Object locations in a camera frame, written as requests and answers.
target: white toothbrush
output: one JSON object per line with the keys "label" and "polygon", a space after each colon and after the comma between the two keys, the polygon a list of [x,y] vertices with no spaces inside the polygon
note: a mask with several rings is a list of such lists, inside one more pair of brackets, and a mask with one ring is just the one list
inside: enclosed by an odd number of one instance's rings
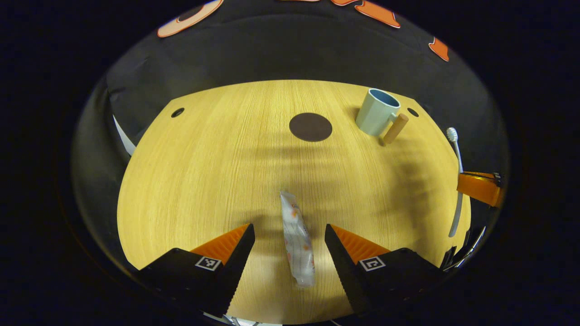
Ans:
{"label": "white toothbrush", "polygon": [[[457,130],[455,128],[447,128],[447,139],[453,143],[455,149],[455,154],[457,154],[457,160],[459,161],[459,173],[463,173],[463,164],[461,164],[461,153],[459,152],[459,136],[457,135]],[[457,192],[457,206],[455,207],[455,216],[453,217],[453,223],[451,223],[451,230],[449,230],[449,238],[455,236],[457,232],[457,226],[459,225],[459,217],[461,217],[461,203],[463,201],[463,194]]]}

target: mug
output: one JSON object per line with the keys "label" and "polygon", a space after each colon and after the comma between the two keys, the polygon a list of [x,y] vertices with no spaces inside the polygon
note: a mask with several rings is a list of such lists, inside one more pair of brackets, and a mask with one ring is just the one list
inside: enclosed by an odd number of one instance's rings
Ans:
{"label": "mug", "polygon": [[391,143],[409,120],[404,114],[399,114],[397,117],[400,107],[399,101],[391,94],[380,89],[370,88],[362,102],[361,110],[358,112],[356,124],[364,133],[380,136],[389,122],[392,122],[393,126],[385,135],[385,142]]}

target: light wood grain surface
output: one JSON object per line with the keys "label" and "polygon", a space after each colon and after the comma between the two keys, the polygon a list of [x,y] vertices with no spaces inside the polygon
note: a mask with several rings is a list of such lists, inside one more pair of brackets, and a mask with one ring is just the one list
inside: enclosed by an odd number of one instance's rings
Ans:
{"label": "light wood grain surface", "polygon": [[[172,100],[139,142],[122,181],[118,228],[127,259],[141,269],[171,248],[191,250],[251,222],[256,242],[228,314],[284,324],[352,313],[324,243],[327,223],[391,250],[411,248],[439,267],[445,251],[461,248],[470,225],[463,196],[458,232],[448,238],[456,156],[421,106],[397,94],[400,113],[409,116],[397,139],[384,144],[360,131],[354,120],[367,90],[280,80]],[[329,138],[306,142],[291,134],[290,120],[305,112],[332,123]],[[312,288],[298,288],[290,274],[280,190],[297,196],[312,237]]]}

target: snack package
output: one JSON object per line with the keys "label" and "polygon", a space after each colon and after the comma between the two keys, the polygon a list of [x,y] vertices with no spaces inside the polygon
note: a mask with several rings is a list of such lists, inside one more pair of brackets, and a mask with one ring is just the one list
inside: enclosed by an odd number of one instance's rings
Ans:
{"label": "snack package", "polygon": [[290,263],[290,271],[299,287],[314,286],[314,254],[312,243],[296,197],[285,191],[280,192],[282,201],[282,222],[284,224],[284,243]]}

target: mug handle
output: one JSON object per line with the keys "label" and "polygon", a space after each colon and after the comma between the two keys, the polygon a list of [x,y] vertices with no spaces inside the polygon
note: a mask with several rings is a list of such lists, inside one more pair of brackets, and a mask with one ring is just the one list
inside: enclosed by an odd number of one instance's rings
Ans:
{"label": "mug handle", "polygon": [[397,119],[393,122],[393,125],[391,126],[391,128],[389,128],[389,131],[387,131],[387,134],[383,138],[385,144],[392,143],[398,136],[398,134],[401,132],[403,127],[405,127],[408,121],[409,117],[407,117],[403,113],[399,114]]}

